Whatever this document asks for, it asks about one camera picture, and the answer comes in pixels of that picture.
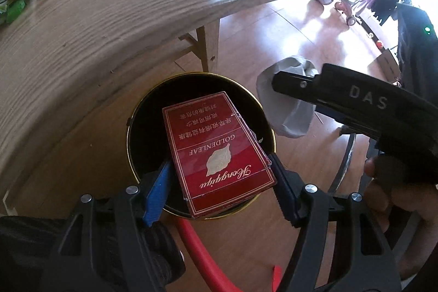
wooden floor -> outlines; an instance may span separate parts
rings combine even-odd
[[[226,17],[220,25],[218,73],[254,94],[257,75],[292,55],[310,59],[319,70],[329,62],[382,78],[375,62],[380,52],[365,31],[359,25],[349,28],[334,8],[323,8],[315,0],[275,1]],[[81,194],[110,196],[133,183],[126,157],[126,120],[148,89],[171,75],[191,71],[201,71],[200,61],[192,53],[146,73],[104,110],[87,117],[26,183],[17,212],[66,217]],[[320,117],[322,123],[315,116],[305,137],[277,137],[277,154],[306,183],[327,189],[348,137],[339,137],[340,124]],[[358,135],[341,193],[357,190],[367,145],[368,138]],[[187,264],[185,275],[168,286],[168,291],[209,291],[172,226],[171,216],[163,215],[163,220],[175,233]],[[298,234],[283,219],[271,189],[236,215],[193,225],[218,265],[237,287],[248,292],[270,291],[272,267],[286,267]],[[334,237],[333,227],[329,230],[328,254],[318,285],[328,277]]]

gold rim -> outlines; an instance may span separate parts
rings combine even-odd
[[[223,78],[224,80],[227,80],[227,81],[229,81],[229,82],[232,82],[232,83],[238,85],[238,86],[239,86],[240,88],[242,88],[245,92],[247,92],[247,93],[252,97],[252,99],[253,99],[253,100],[254,100],[254,101],[260,106],[260,108],[263,110],[263,107],[262,107],[261,103],[260,103],[260,102],[258,101],[258,99],[255,97],[255,95],[253,95],[248,89],[246,89],[246,88],[245,88],[244,86],[242,86],[240,83],[238,83],[238,82],[236,82],[236,81],[234,81],[234,80],[232,80],[232,79],[230,79],[230,78],[227,78],[227,77],[225,77],[225,76],[218,75],[218,74],[216,74],[216,73],[210,73],[210,72],[199,72],[199,71],[196,71],[196,72],[179,73],[179,74],[177,74],[177,75],[170,76],[169,78],[166,78],[164,81],[161,81],[161,82],[159,82],[158,84],[156,84],[156,85],[155,85],[154,87],[152,87],[152,88],[151,88],[151,89],[150,89],[150,90],[149,90],[149,91],[143,96],[143,98],[139,101],[139,104],[137,104],[137,106],[135,107],[134,111],[132,112],[132,115],[131,115],[130,119],[132,119],[132,118],[134,117],[134,114],[135,114],[135,112],[137,111],[137,109],[139,108],[140,104],[143,102],[143,99],[144,99],[149,93],[151,93],[154,89],[156,89],[158,86],[160,86],[160,85],[163,84],[164,82],[167,82],[167,81],[169,81],[169,80],[172,80],[173,78],[181,77],[181,76],[187,76],[187,75],[194,75],[194,74],[202,74],[202,75],[208,75],[208,76],[215,76],[215,77]],[[139,183],[140,183],[140,180],[139,180],[139,178],[137,177],[137,174],[136,174],[134,168],[132,167],[132,164],[131,164],[131,158],[129,157],[129,150],[128,150],[128,137],[129,137],[129,131],[130,131],[130,130],[131,130],[131,123],[129,123],[128,130],[126,131],[126,153],[127,153],[127,155],[128,155],[129,167],[131,168],[132,174],[134,175],[134,179],[135,179],[135,181],[137,182],[137,184],[139,184]],[[273,144],[273,146],[274,146],[273,149],[274,149],[274,152],[275,152],[275,151],[276,151],[275,135],[274,135],[274,131],[273,131],[272,129],[271,129],[271,134],[272,134],[272,144]],[[227,214],[224,214],[224,215],[218,215],[218,216],[215,216],[215,217],[204,218],[203,220],[225,218],[225,217],[228,217],[228,216],[230,216],[230,215],[236,214],[236,213],[240,212],[241,210],[245,209],[246,207],[248,207],[251,203],[253,203],[253,202],[258,198],[258,196],[260,196],[260,193],[259,193],[258,195],[256,195],[256,196],[252,197],[252,198],[248,201],[248,203],[246,203],[244,206],[240,207],[238,210],[236,210],[236,211],[234,211],[234,212],[229,212],[229,213],[227,213]],[[176,213],[174,213],[174,212],[171,212],[171,211],[167,210],[166,208],[163,208],[163,209],[164,209],[167,213],[170,213],[170,214],[175,215],[175,216],[180,217],[180,218],[188,219],[187,217],[183,217],[183,216],[181,216],[181,215],[178,215],[178,214],[176,214]]]

table leg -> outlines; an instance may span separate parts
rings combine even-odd
[[[217,72],[218,69],[219,22],[218,19],[196,29],[198,57],[204,72]]]

wooden table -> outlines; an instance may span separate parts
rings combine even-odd
[[[197,29],[204,70],[220,18],[273,0],[33,0],[0,30],[0,196],[14,207],[34,168],[87,116],[175,54]]]

blue gripper pad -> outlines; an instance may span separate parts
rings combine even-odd
[[[169,195],[174,175],[175,166],[172,159],[170,159],[160,167],[158,177],[149,191],[149,194],[146,196],[143,221],[148,227],[160,219],[161,211]]]

